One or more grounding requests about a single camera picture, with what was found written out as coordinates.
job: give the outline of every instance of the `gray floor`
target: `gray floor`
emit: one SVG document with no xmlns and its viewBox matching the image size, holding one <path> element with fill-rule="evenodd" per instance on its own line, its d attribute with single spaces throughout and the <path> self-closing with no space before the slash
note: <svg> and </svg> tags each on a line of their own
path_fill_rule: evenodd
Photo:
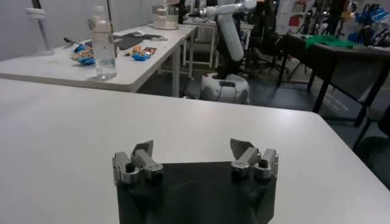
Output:
<svg viewBox="0 0 390 224">
<path fill-rule="evenodd" d="M 297 62 L 289 61 L 288 67 L 293 68 Z M 194 96 L 199 96 L 200 80 L 202 74 L 208 73 L 208 67 L 196 66 L 194 72 L 194 80 L 189 80 L 186 75 L 180 76 L 180 90 Z M 304 84 L 284 83 L 281 87 L 276 86 L 277 72 L 263 70 L 261 74 L 256 73 L 254 77 L 248 80 L 250 86 L 250 104 L 261 107 L 286 108 L 292 110 L 311 111 L 314 106 L 316 96 L 321 86 L 321 80 L 316 79 L 311 91 L 306 90 Z M 305 75 L 304 67 L 301 67 L 293 80 L 308 80 L 309 76 Z M 374 108 L 384 110 L 390 104 L 390 88 L 388 83 L 381 89 L 373 104 Z M 160 96 L 171 96 L 172 91 L 172 75 L 165 73 L 162 75 L 154 74 L 139 90 L 139 93 L 153 94 Z M 356 117 L 360 105 L 350 99 L 345 94 L 337 89 L 329 88 L 324 103 L 322 104 L 321 116 L 342 116 Z M 340 122 L 327 120 L 328 124 L 334 131 L 344 140 L 344 142 L 352 147 L 357 136 L 360 133 L 361 127 L 353 127 L 351 122 Z M 385 136 L 376 124 L 372 124 L 367 136 Z"/>
</svg>

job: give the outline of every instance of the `white table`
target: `white table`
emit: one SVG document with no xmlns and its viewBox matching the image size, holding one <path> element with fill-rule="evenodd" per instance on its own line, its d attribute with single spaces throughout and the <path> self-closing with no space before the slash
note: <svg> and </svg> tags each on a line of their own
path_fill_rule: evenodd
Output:
<svg viewBox="0 0 390 224">
<path fill-rule="evenodd" d="M 139 45 L 156 47 L 156 53 L 146 61 L 134 61 L 120 53 L 116 59 L 117 77 L 100 82 L 96 78 L 96 69 L 92 66 L 81 66 L 70 59 L 75 47 L 57 48 L 52 56 L 28 56 L 0 62 L 0 78 L 30 82 L 68 85 L 87 88 L 109 89 L 115 91 L 135 92 L 170 56 L 172 60 L 172 95 L 179 95 L 180 45 L 191 36 L 194 39 L 196 26 L 180 25 L 178 30 L 157 30 L 149 26 L 136 27 L 114 33 L 125 35 L 137 30 L 146 34 L 162 35 L 167 41 L 144 40 Z M 189 74 L 192 76 L 192 56 L 190 56 Z"/>
<path fill-rule="evenodd" d="M 231 161 L 229 139 L 276 149 L 272 223 L 390 223 L 390 192 L 318 115 L 0 80 L 0 223 L 117 224 L 115 152 Z"/>
<path fill-rule="evenodd" d="M 213 66 L 213 57 L 214 57 L 214 52 L 215 52 L 215 48 L 216 48 L 215 47 L 215 42 L 218 39 L 218 37 L 217 37 L 217 34 L 218 34 L 217 26 L 216 26 L 215 21 L 208 20 L 208 21 L 205 21 L 204 23 L 202 23 L 202 22 L 195 22 L 192 18 L 188 18 L 187 20 L 184 20 L 183 24 L 192 25 L 192 26 L 198 26 L 198 27 L 208 27 L 208 28 L 212 29 L 212 33 L 211 33 L 211 47 L 210 47 L 210 61 L 209 62 L 204 62 L 204 61 L 194 61 L 193 62 L 195 64 L 209 65 L 209 67 L 211 68 Z M 255 27 L 254 25 L 247 24 L 247 23 L 241 23 L 241 25 L 240 25 L 241 30 L 243 32 L 247 33 L 246 40 L 245 40 L 245 43 L 244 43 L 245 50 L 248 50 L 250 36 L 251 36 L 252 30 L 254 29 L 254 27 Z M 188 62 L 188 61 L 186 60 L 186 55 L 184 54 L 183 65 L 185 65 L 186 62 Z M 216 52 L 215 68 L 218 67 L 218 63 L 219 63 L 219 53 Z"/>
</svg>

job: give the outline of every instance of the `white wall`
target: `white wall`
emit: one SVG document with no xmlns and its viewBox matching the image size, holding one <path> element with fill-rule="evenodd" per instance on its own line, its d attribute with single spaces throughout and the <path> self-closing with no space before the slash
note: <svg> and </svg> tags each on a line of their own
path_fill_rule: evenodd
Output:
<svg viewBox="0 0 390 224">
<path fill-rule="evenodd" d="M 31 0 L 1 0 L 0 61 L 35 52 L 25 11 L 31 7 Z"/>
<path fill-rule="evenodd" d="M 48 29 L 52 34 L 55 47 L 64 45 L 64 37 L 74 41 L 91 37 L 87 21 L 91 18 L 95 5 L 103 6 L 107 14 L 106 0 L 40 0 L 40 2 L 47 13 Z"/>
<path fill-rule="evenodd" d="M 152 6 L 162 0 L 110 0 L 114 31 L 152 22 Z"/>
</svg>

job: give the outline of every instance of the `white cylindrical device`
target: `white cylindrical device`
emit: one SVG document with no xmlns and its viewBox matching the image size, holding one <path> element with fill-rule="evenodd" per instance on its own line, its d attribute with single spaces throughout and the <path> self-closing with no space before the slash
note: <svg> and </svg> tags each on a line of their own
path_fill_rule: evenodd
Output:
<svg viewBox="0 0 390 224">
<path fill-rule="evenodd" d="M 238 32 L 232 15 L 218 16 L 218 24 L 224 36 L 227 49 L 234 61 L 240 61 L 244 57 L 243 46 L 239 40 Z"/>
</svg>

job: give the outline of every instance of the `table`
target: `table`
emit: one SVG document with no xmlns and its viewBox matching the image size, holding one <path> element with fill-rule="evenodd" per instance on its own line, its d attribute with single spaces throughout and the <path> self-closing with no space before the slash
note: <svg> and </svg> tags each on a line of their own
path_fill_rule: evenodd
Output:
<svg viewBox="0 0 390 224">
<path fill-rule="evenodd" d="M 218 37 L 217 37 L 218 30 L 217 30 L 217 25 L 216 25 L 215 21 L 208 20 L 208 21 L 205 21 L 203 23 L 203 22 L 195 22 L 192 18 L 188 18 L 187 20 L 184 20 L 183 24 L 189 24 L 189 25 L 198 26 L 198 27 L 209 27 L 212 29 L 211 47 L 210 47 L 210 61 L 209 62 L 204 62 L 204 61 L 194 61 L 193 62 L 195 64 L 209 65 L 209 67 L 211 68 L 213 66 L 213 57 L 214 57 L 214 51 L 216 48 L 215 42 L 218 39 Z M 250 36 L 251 36 L 252 30 L 254 29 L 254 27 L 255 27 L 254 25 L 241 22 L 241 25 L 240 25 L 241 30 L 243 32 L 247 33 L 245 44 L 244 44 L 245 50 L 248 50 Z M 186 62 L 187 62 L 186 56 L 184 55 L 183 65 L 185 65 Z M 218 67 L 218 63 L 219 63 L 219 53 L 217 52 L 216 56 L 215 56 L 215 68 Z"/>
<path fill-rule="evenodd" d="M 142 48 L 157 48 L 152 58 L 146 61 L 134 61 L 131 57 L 124 57 L 121 52 L 116 59 L 117 77 L 103 82 L 96 78 L 94 66 L 81 66 L 70 59 L 74 47 L 56 48 L 52 56 L 27 56 L 1 61 L 0 78 L 135 92 L 172 55 L 172 95 L 177 97 L 179 96 L 180 45 L 189 36 L 193 40 L 195 29 L 196 26 L 183 25 L 180 25 L 178 30 L 157 30 L 149 26 L 141 26 L 114 33 L 114 35 L 122 36 L 141 30 L 146 34 L 167 37 L 168 41 L 144 40 L 139 44 Z M 192 65 L 191 54 L 190 76 L 192 76 Z"/>
<path fill-rule="evenodd" d="M 309 37 L 301 34 L 287 34 L 285 36 L 284 58 L 278 85 L 282 82 L 288 55 L 298 58 L 301 63 L 313 70 L 308 82 L 308 90 L 310 90 L 315 76 L 323 80 L 313 112 L 319 112 L 328 86 L 332 85 L 360 103 L 362 109 L 357 118 L 331 118 L 355 121 L 355 126 L 360 126 L 366 115 L 366 109 L 372 105 L 375 96 L 387 79 L 390 70 L 390 52 L 364 46 L 345 49 L 323 44 L 313 44 L 306 49 L 306 39 L 303 39 L 303 36 Z"/>
<path fill-rule="evenodd" d="M 390 222 L 390 192 L 317 114 L 0 80 L 0 223 L 118 223 L 115 152 L 231 161 L 229 139 L 279 153 L 273 224 Z"/>
</svg>

